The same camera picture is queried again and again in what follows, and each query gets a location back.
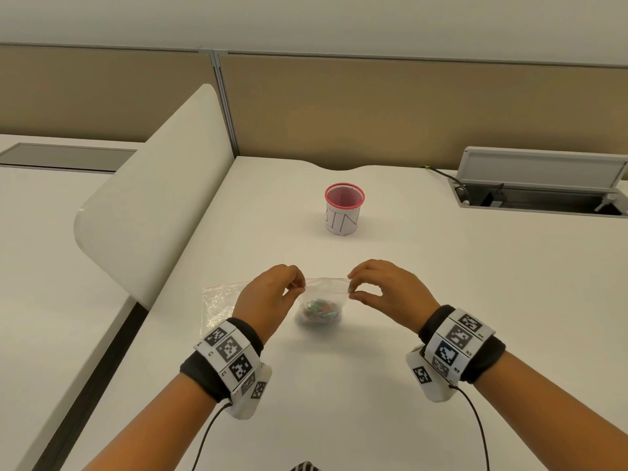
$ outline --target hand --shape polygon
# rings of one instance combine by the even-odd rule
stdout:
[[[253,327],[266,344],[303,291],[305,277],[301,270],[278,264],[246,285],[235,303],[233,317]]]
[[[396,323],[419,333],[423,324],[440,307],[428,288],[413,275],[392,262],[370,259],[358,264],[347,276],[349,299],[383,312]],[[363,284],[379,286],[382,295],[356,291]]]

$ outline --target person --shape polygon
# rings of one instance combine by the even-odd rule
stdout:
[[[440,307],[419,278],[388,261],[365,261],[348,277],[350,299],[413,333]],[[381,296],[357,291],[363,283],[379,286]],[[299,268],[274,266],[244,288],[233,317],[265,344],[304,290]],[[508,351],[474,385],[548,470],[628,469],[628,435]],[[215,406],[197,382],[179,373],[85,471],[174,470]]]

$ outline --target person's left hand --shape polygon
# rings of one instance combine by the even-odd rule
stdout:
[[[303,291],[305,277],[301,270],[278,264],[246,285],[235,303],[233,317],[253,327],[266,344]]]

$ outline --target forearm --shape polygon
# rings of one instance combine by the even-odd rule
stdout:
[[[178,374],[85,468],[85,471],[172,471],[216,401]]]
[[[508,352],[475,387],[550,471],[626,469],[628,435]]]

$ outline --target black cable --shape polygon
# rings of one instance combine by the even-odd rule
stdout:
[[[450,175],[448,173],[445,172],[441,172],[440,170],[434,168],[434,167],[430,167],[429,165],[423,165],[420,168],[427,168],[428,170],[432,170],[432,172],[438,173],[439,175],[442,175],[444,177],[447,177],[448,179],[450,179],[451,181],[453,181],[455,184],[457,184],[464,192],[465,195],[467,196],[466,198],[464,198],[464,200],[468,200],[469,204],[471,204],[471,195],[469,195],[469,192],[467,190],[467,187],[465,186],[464,183],[462,183],[461,181],[459,181],[456,177],[454,177],[453,175]]]
[[[209,429],[212,427],[212,425],[214,424],[214,421],[216,421],[216,418],[218,418],[218,415],[225,409],[225,408],[229,408],[231,406],[231,403],[227,403],[226,405],[224,405],[224,407],[222,407],[220,410],[218,410],[218,412],[214,415],[214,417],[212,418],[212,420],[209,422],[209,425],[207,427],[207,429],[205,430],[205,435],[203,435],[203,439],[200,442],[200,446],[199,446],[199,452],[197,453],[197,458],[194,460],[194,466],[192,466],[192,471],[194,471],[194,469],[196,469],[196,465],[199,462],[199,458],[200,458],[200,452],[203,449],[203,445],[205,444],[205,439],[207,438],[207,434],[209,433]]]
[[[477,418],[477,424],[480,425],[480,434],[482,435],[482,444],[484,445],[484,457],[486,458],[486,471],[491,471],[491,465],[489,465],[489,449],[486,446],[486,437],[484,436],[484,428],[482,427],[482,421],[480,421],[480,415],[477,414],[477,410],[473,403],[471,402],[471,398],[462,391],[461,388],[456,387],[454,385],[449,385],[449,388],[453,388],[454,390],[458,390],[462,395],[467,399],[467,402],[471,405],[471,410],[475,413],[475,418]]]

